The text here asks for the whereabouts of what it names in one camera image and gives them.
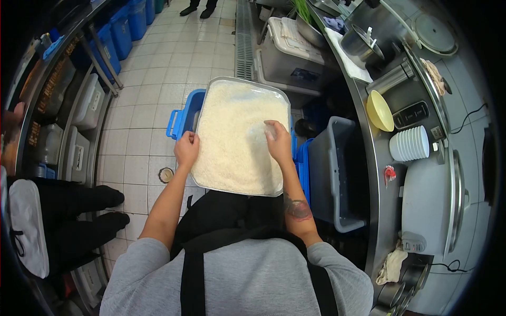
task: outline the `black apron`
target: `black apron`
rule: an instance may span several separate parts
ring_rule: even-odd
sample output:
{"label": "black apron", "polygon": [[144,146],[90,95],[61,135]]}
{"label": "black apron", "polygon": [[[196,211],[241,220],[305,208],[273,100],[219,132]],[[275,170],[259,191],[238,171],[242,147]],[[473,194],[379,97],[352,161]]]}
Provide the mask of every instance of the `black apron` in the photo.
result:
{"label": "black apron", "polygon": [[325,268],[309,262],[306,245],[282,229],[282,197],[247,197],[210,191],[193,206],[176,228],[171,258],[182,248],[181,315],[205,315],[204,253],[245,239],[281,238],[293,243],[306,259],[323,316],[338,315],[334,292]]}

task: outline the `gray t-shirt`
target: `gray t-shirt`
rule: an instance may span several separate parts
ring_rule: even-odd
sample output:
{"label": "gray t-shirt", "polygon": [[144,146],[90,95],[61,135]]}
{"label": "gray t-shirt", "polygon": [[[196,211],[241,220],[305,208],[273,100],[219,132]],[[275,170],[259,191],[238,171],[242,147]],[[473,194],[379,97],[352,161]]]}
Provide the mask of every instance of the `gray t-shirt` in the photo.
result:
{"label": "gray t-shirt", "polygon": [[[141,238],[121,255],[104,293],[100,315],[181,314],[184,250],[169,262],[167,248]],[[339,315],[369,315],[370,278],[331,245],[308,248],[309,261],[324,267]],[[204,254],[207,315],[320,315],[306,260],[283,239],[253,240]]]}

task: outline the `stack of white bowls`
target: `stack of white bowls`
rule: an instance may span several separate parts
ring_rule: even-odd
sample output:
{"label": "stack of white bowls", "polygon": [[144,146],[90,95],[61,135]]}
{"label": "stack of white bowls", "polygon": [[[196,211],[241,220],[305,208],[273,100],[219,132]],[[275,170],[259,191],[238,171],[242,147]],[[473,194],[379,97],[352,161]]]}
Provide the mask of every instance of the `stack of white bowls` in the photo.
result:
{"label": "stack of white bowls", "polygon": [[429,138],[423,126],[403,130],[390,139],[390,154],[397,161],[429,156]]}

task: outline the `forearm tattoo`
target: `forearm tattoo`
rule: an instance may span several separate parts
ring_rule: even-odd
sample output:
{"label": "forearm tattoo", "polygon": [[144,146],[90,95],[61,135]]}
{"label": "forearm tattoo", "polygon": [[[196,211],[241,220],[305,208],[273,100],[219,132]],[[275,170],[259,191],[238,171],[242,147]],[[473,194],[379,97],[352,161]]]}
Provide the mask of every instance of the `forearm tattoo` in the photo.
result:
{"label": "forearm tattoo", "polygon": [[285,192],[283,193],[283,204],[285,214],[290,215],[295,221],[303,221],[313,217],[311,208],[305,200],[292,200]]}

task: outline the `rice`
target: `rice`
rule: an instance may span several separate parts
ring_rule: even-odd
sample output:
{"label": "rice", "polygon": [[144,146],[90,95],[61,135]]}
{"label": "rice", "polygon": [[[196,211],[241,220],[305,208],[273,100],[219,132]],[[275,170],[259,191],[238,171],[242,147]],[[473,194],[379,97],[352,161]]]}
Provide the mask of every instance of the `rice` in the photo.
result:
{"label": "rice", "polygon": [[288,104],[276,92],[249,83],[215,81],[200,112],[200,150],[191,174],[202,187],[277,196],[283,176],[269,154],[264,120],[288,130]]}

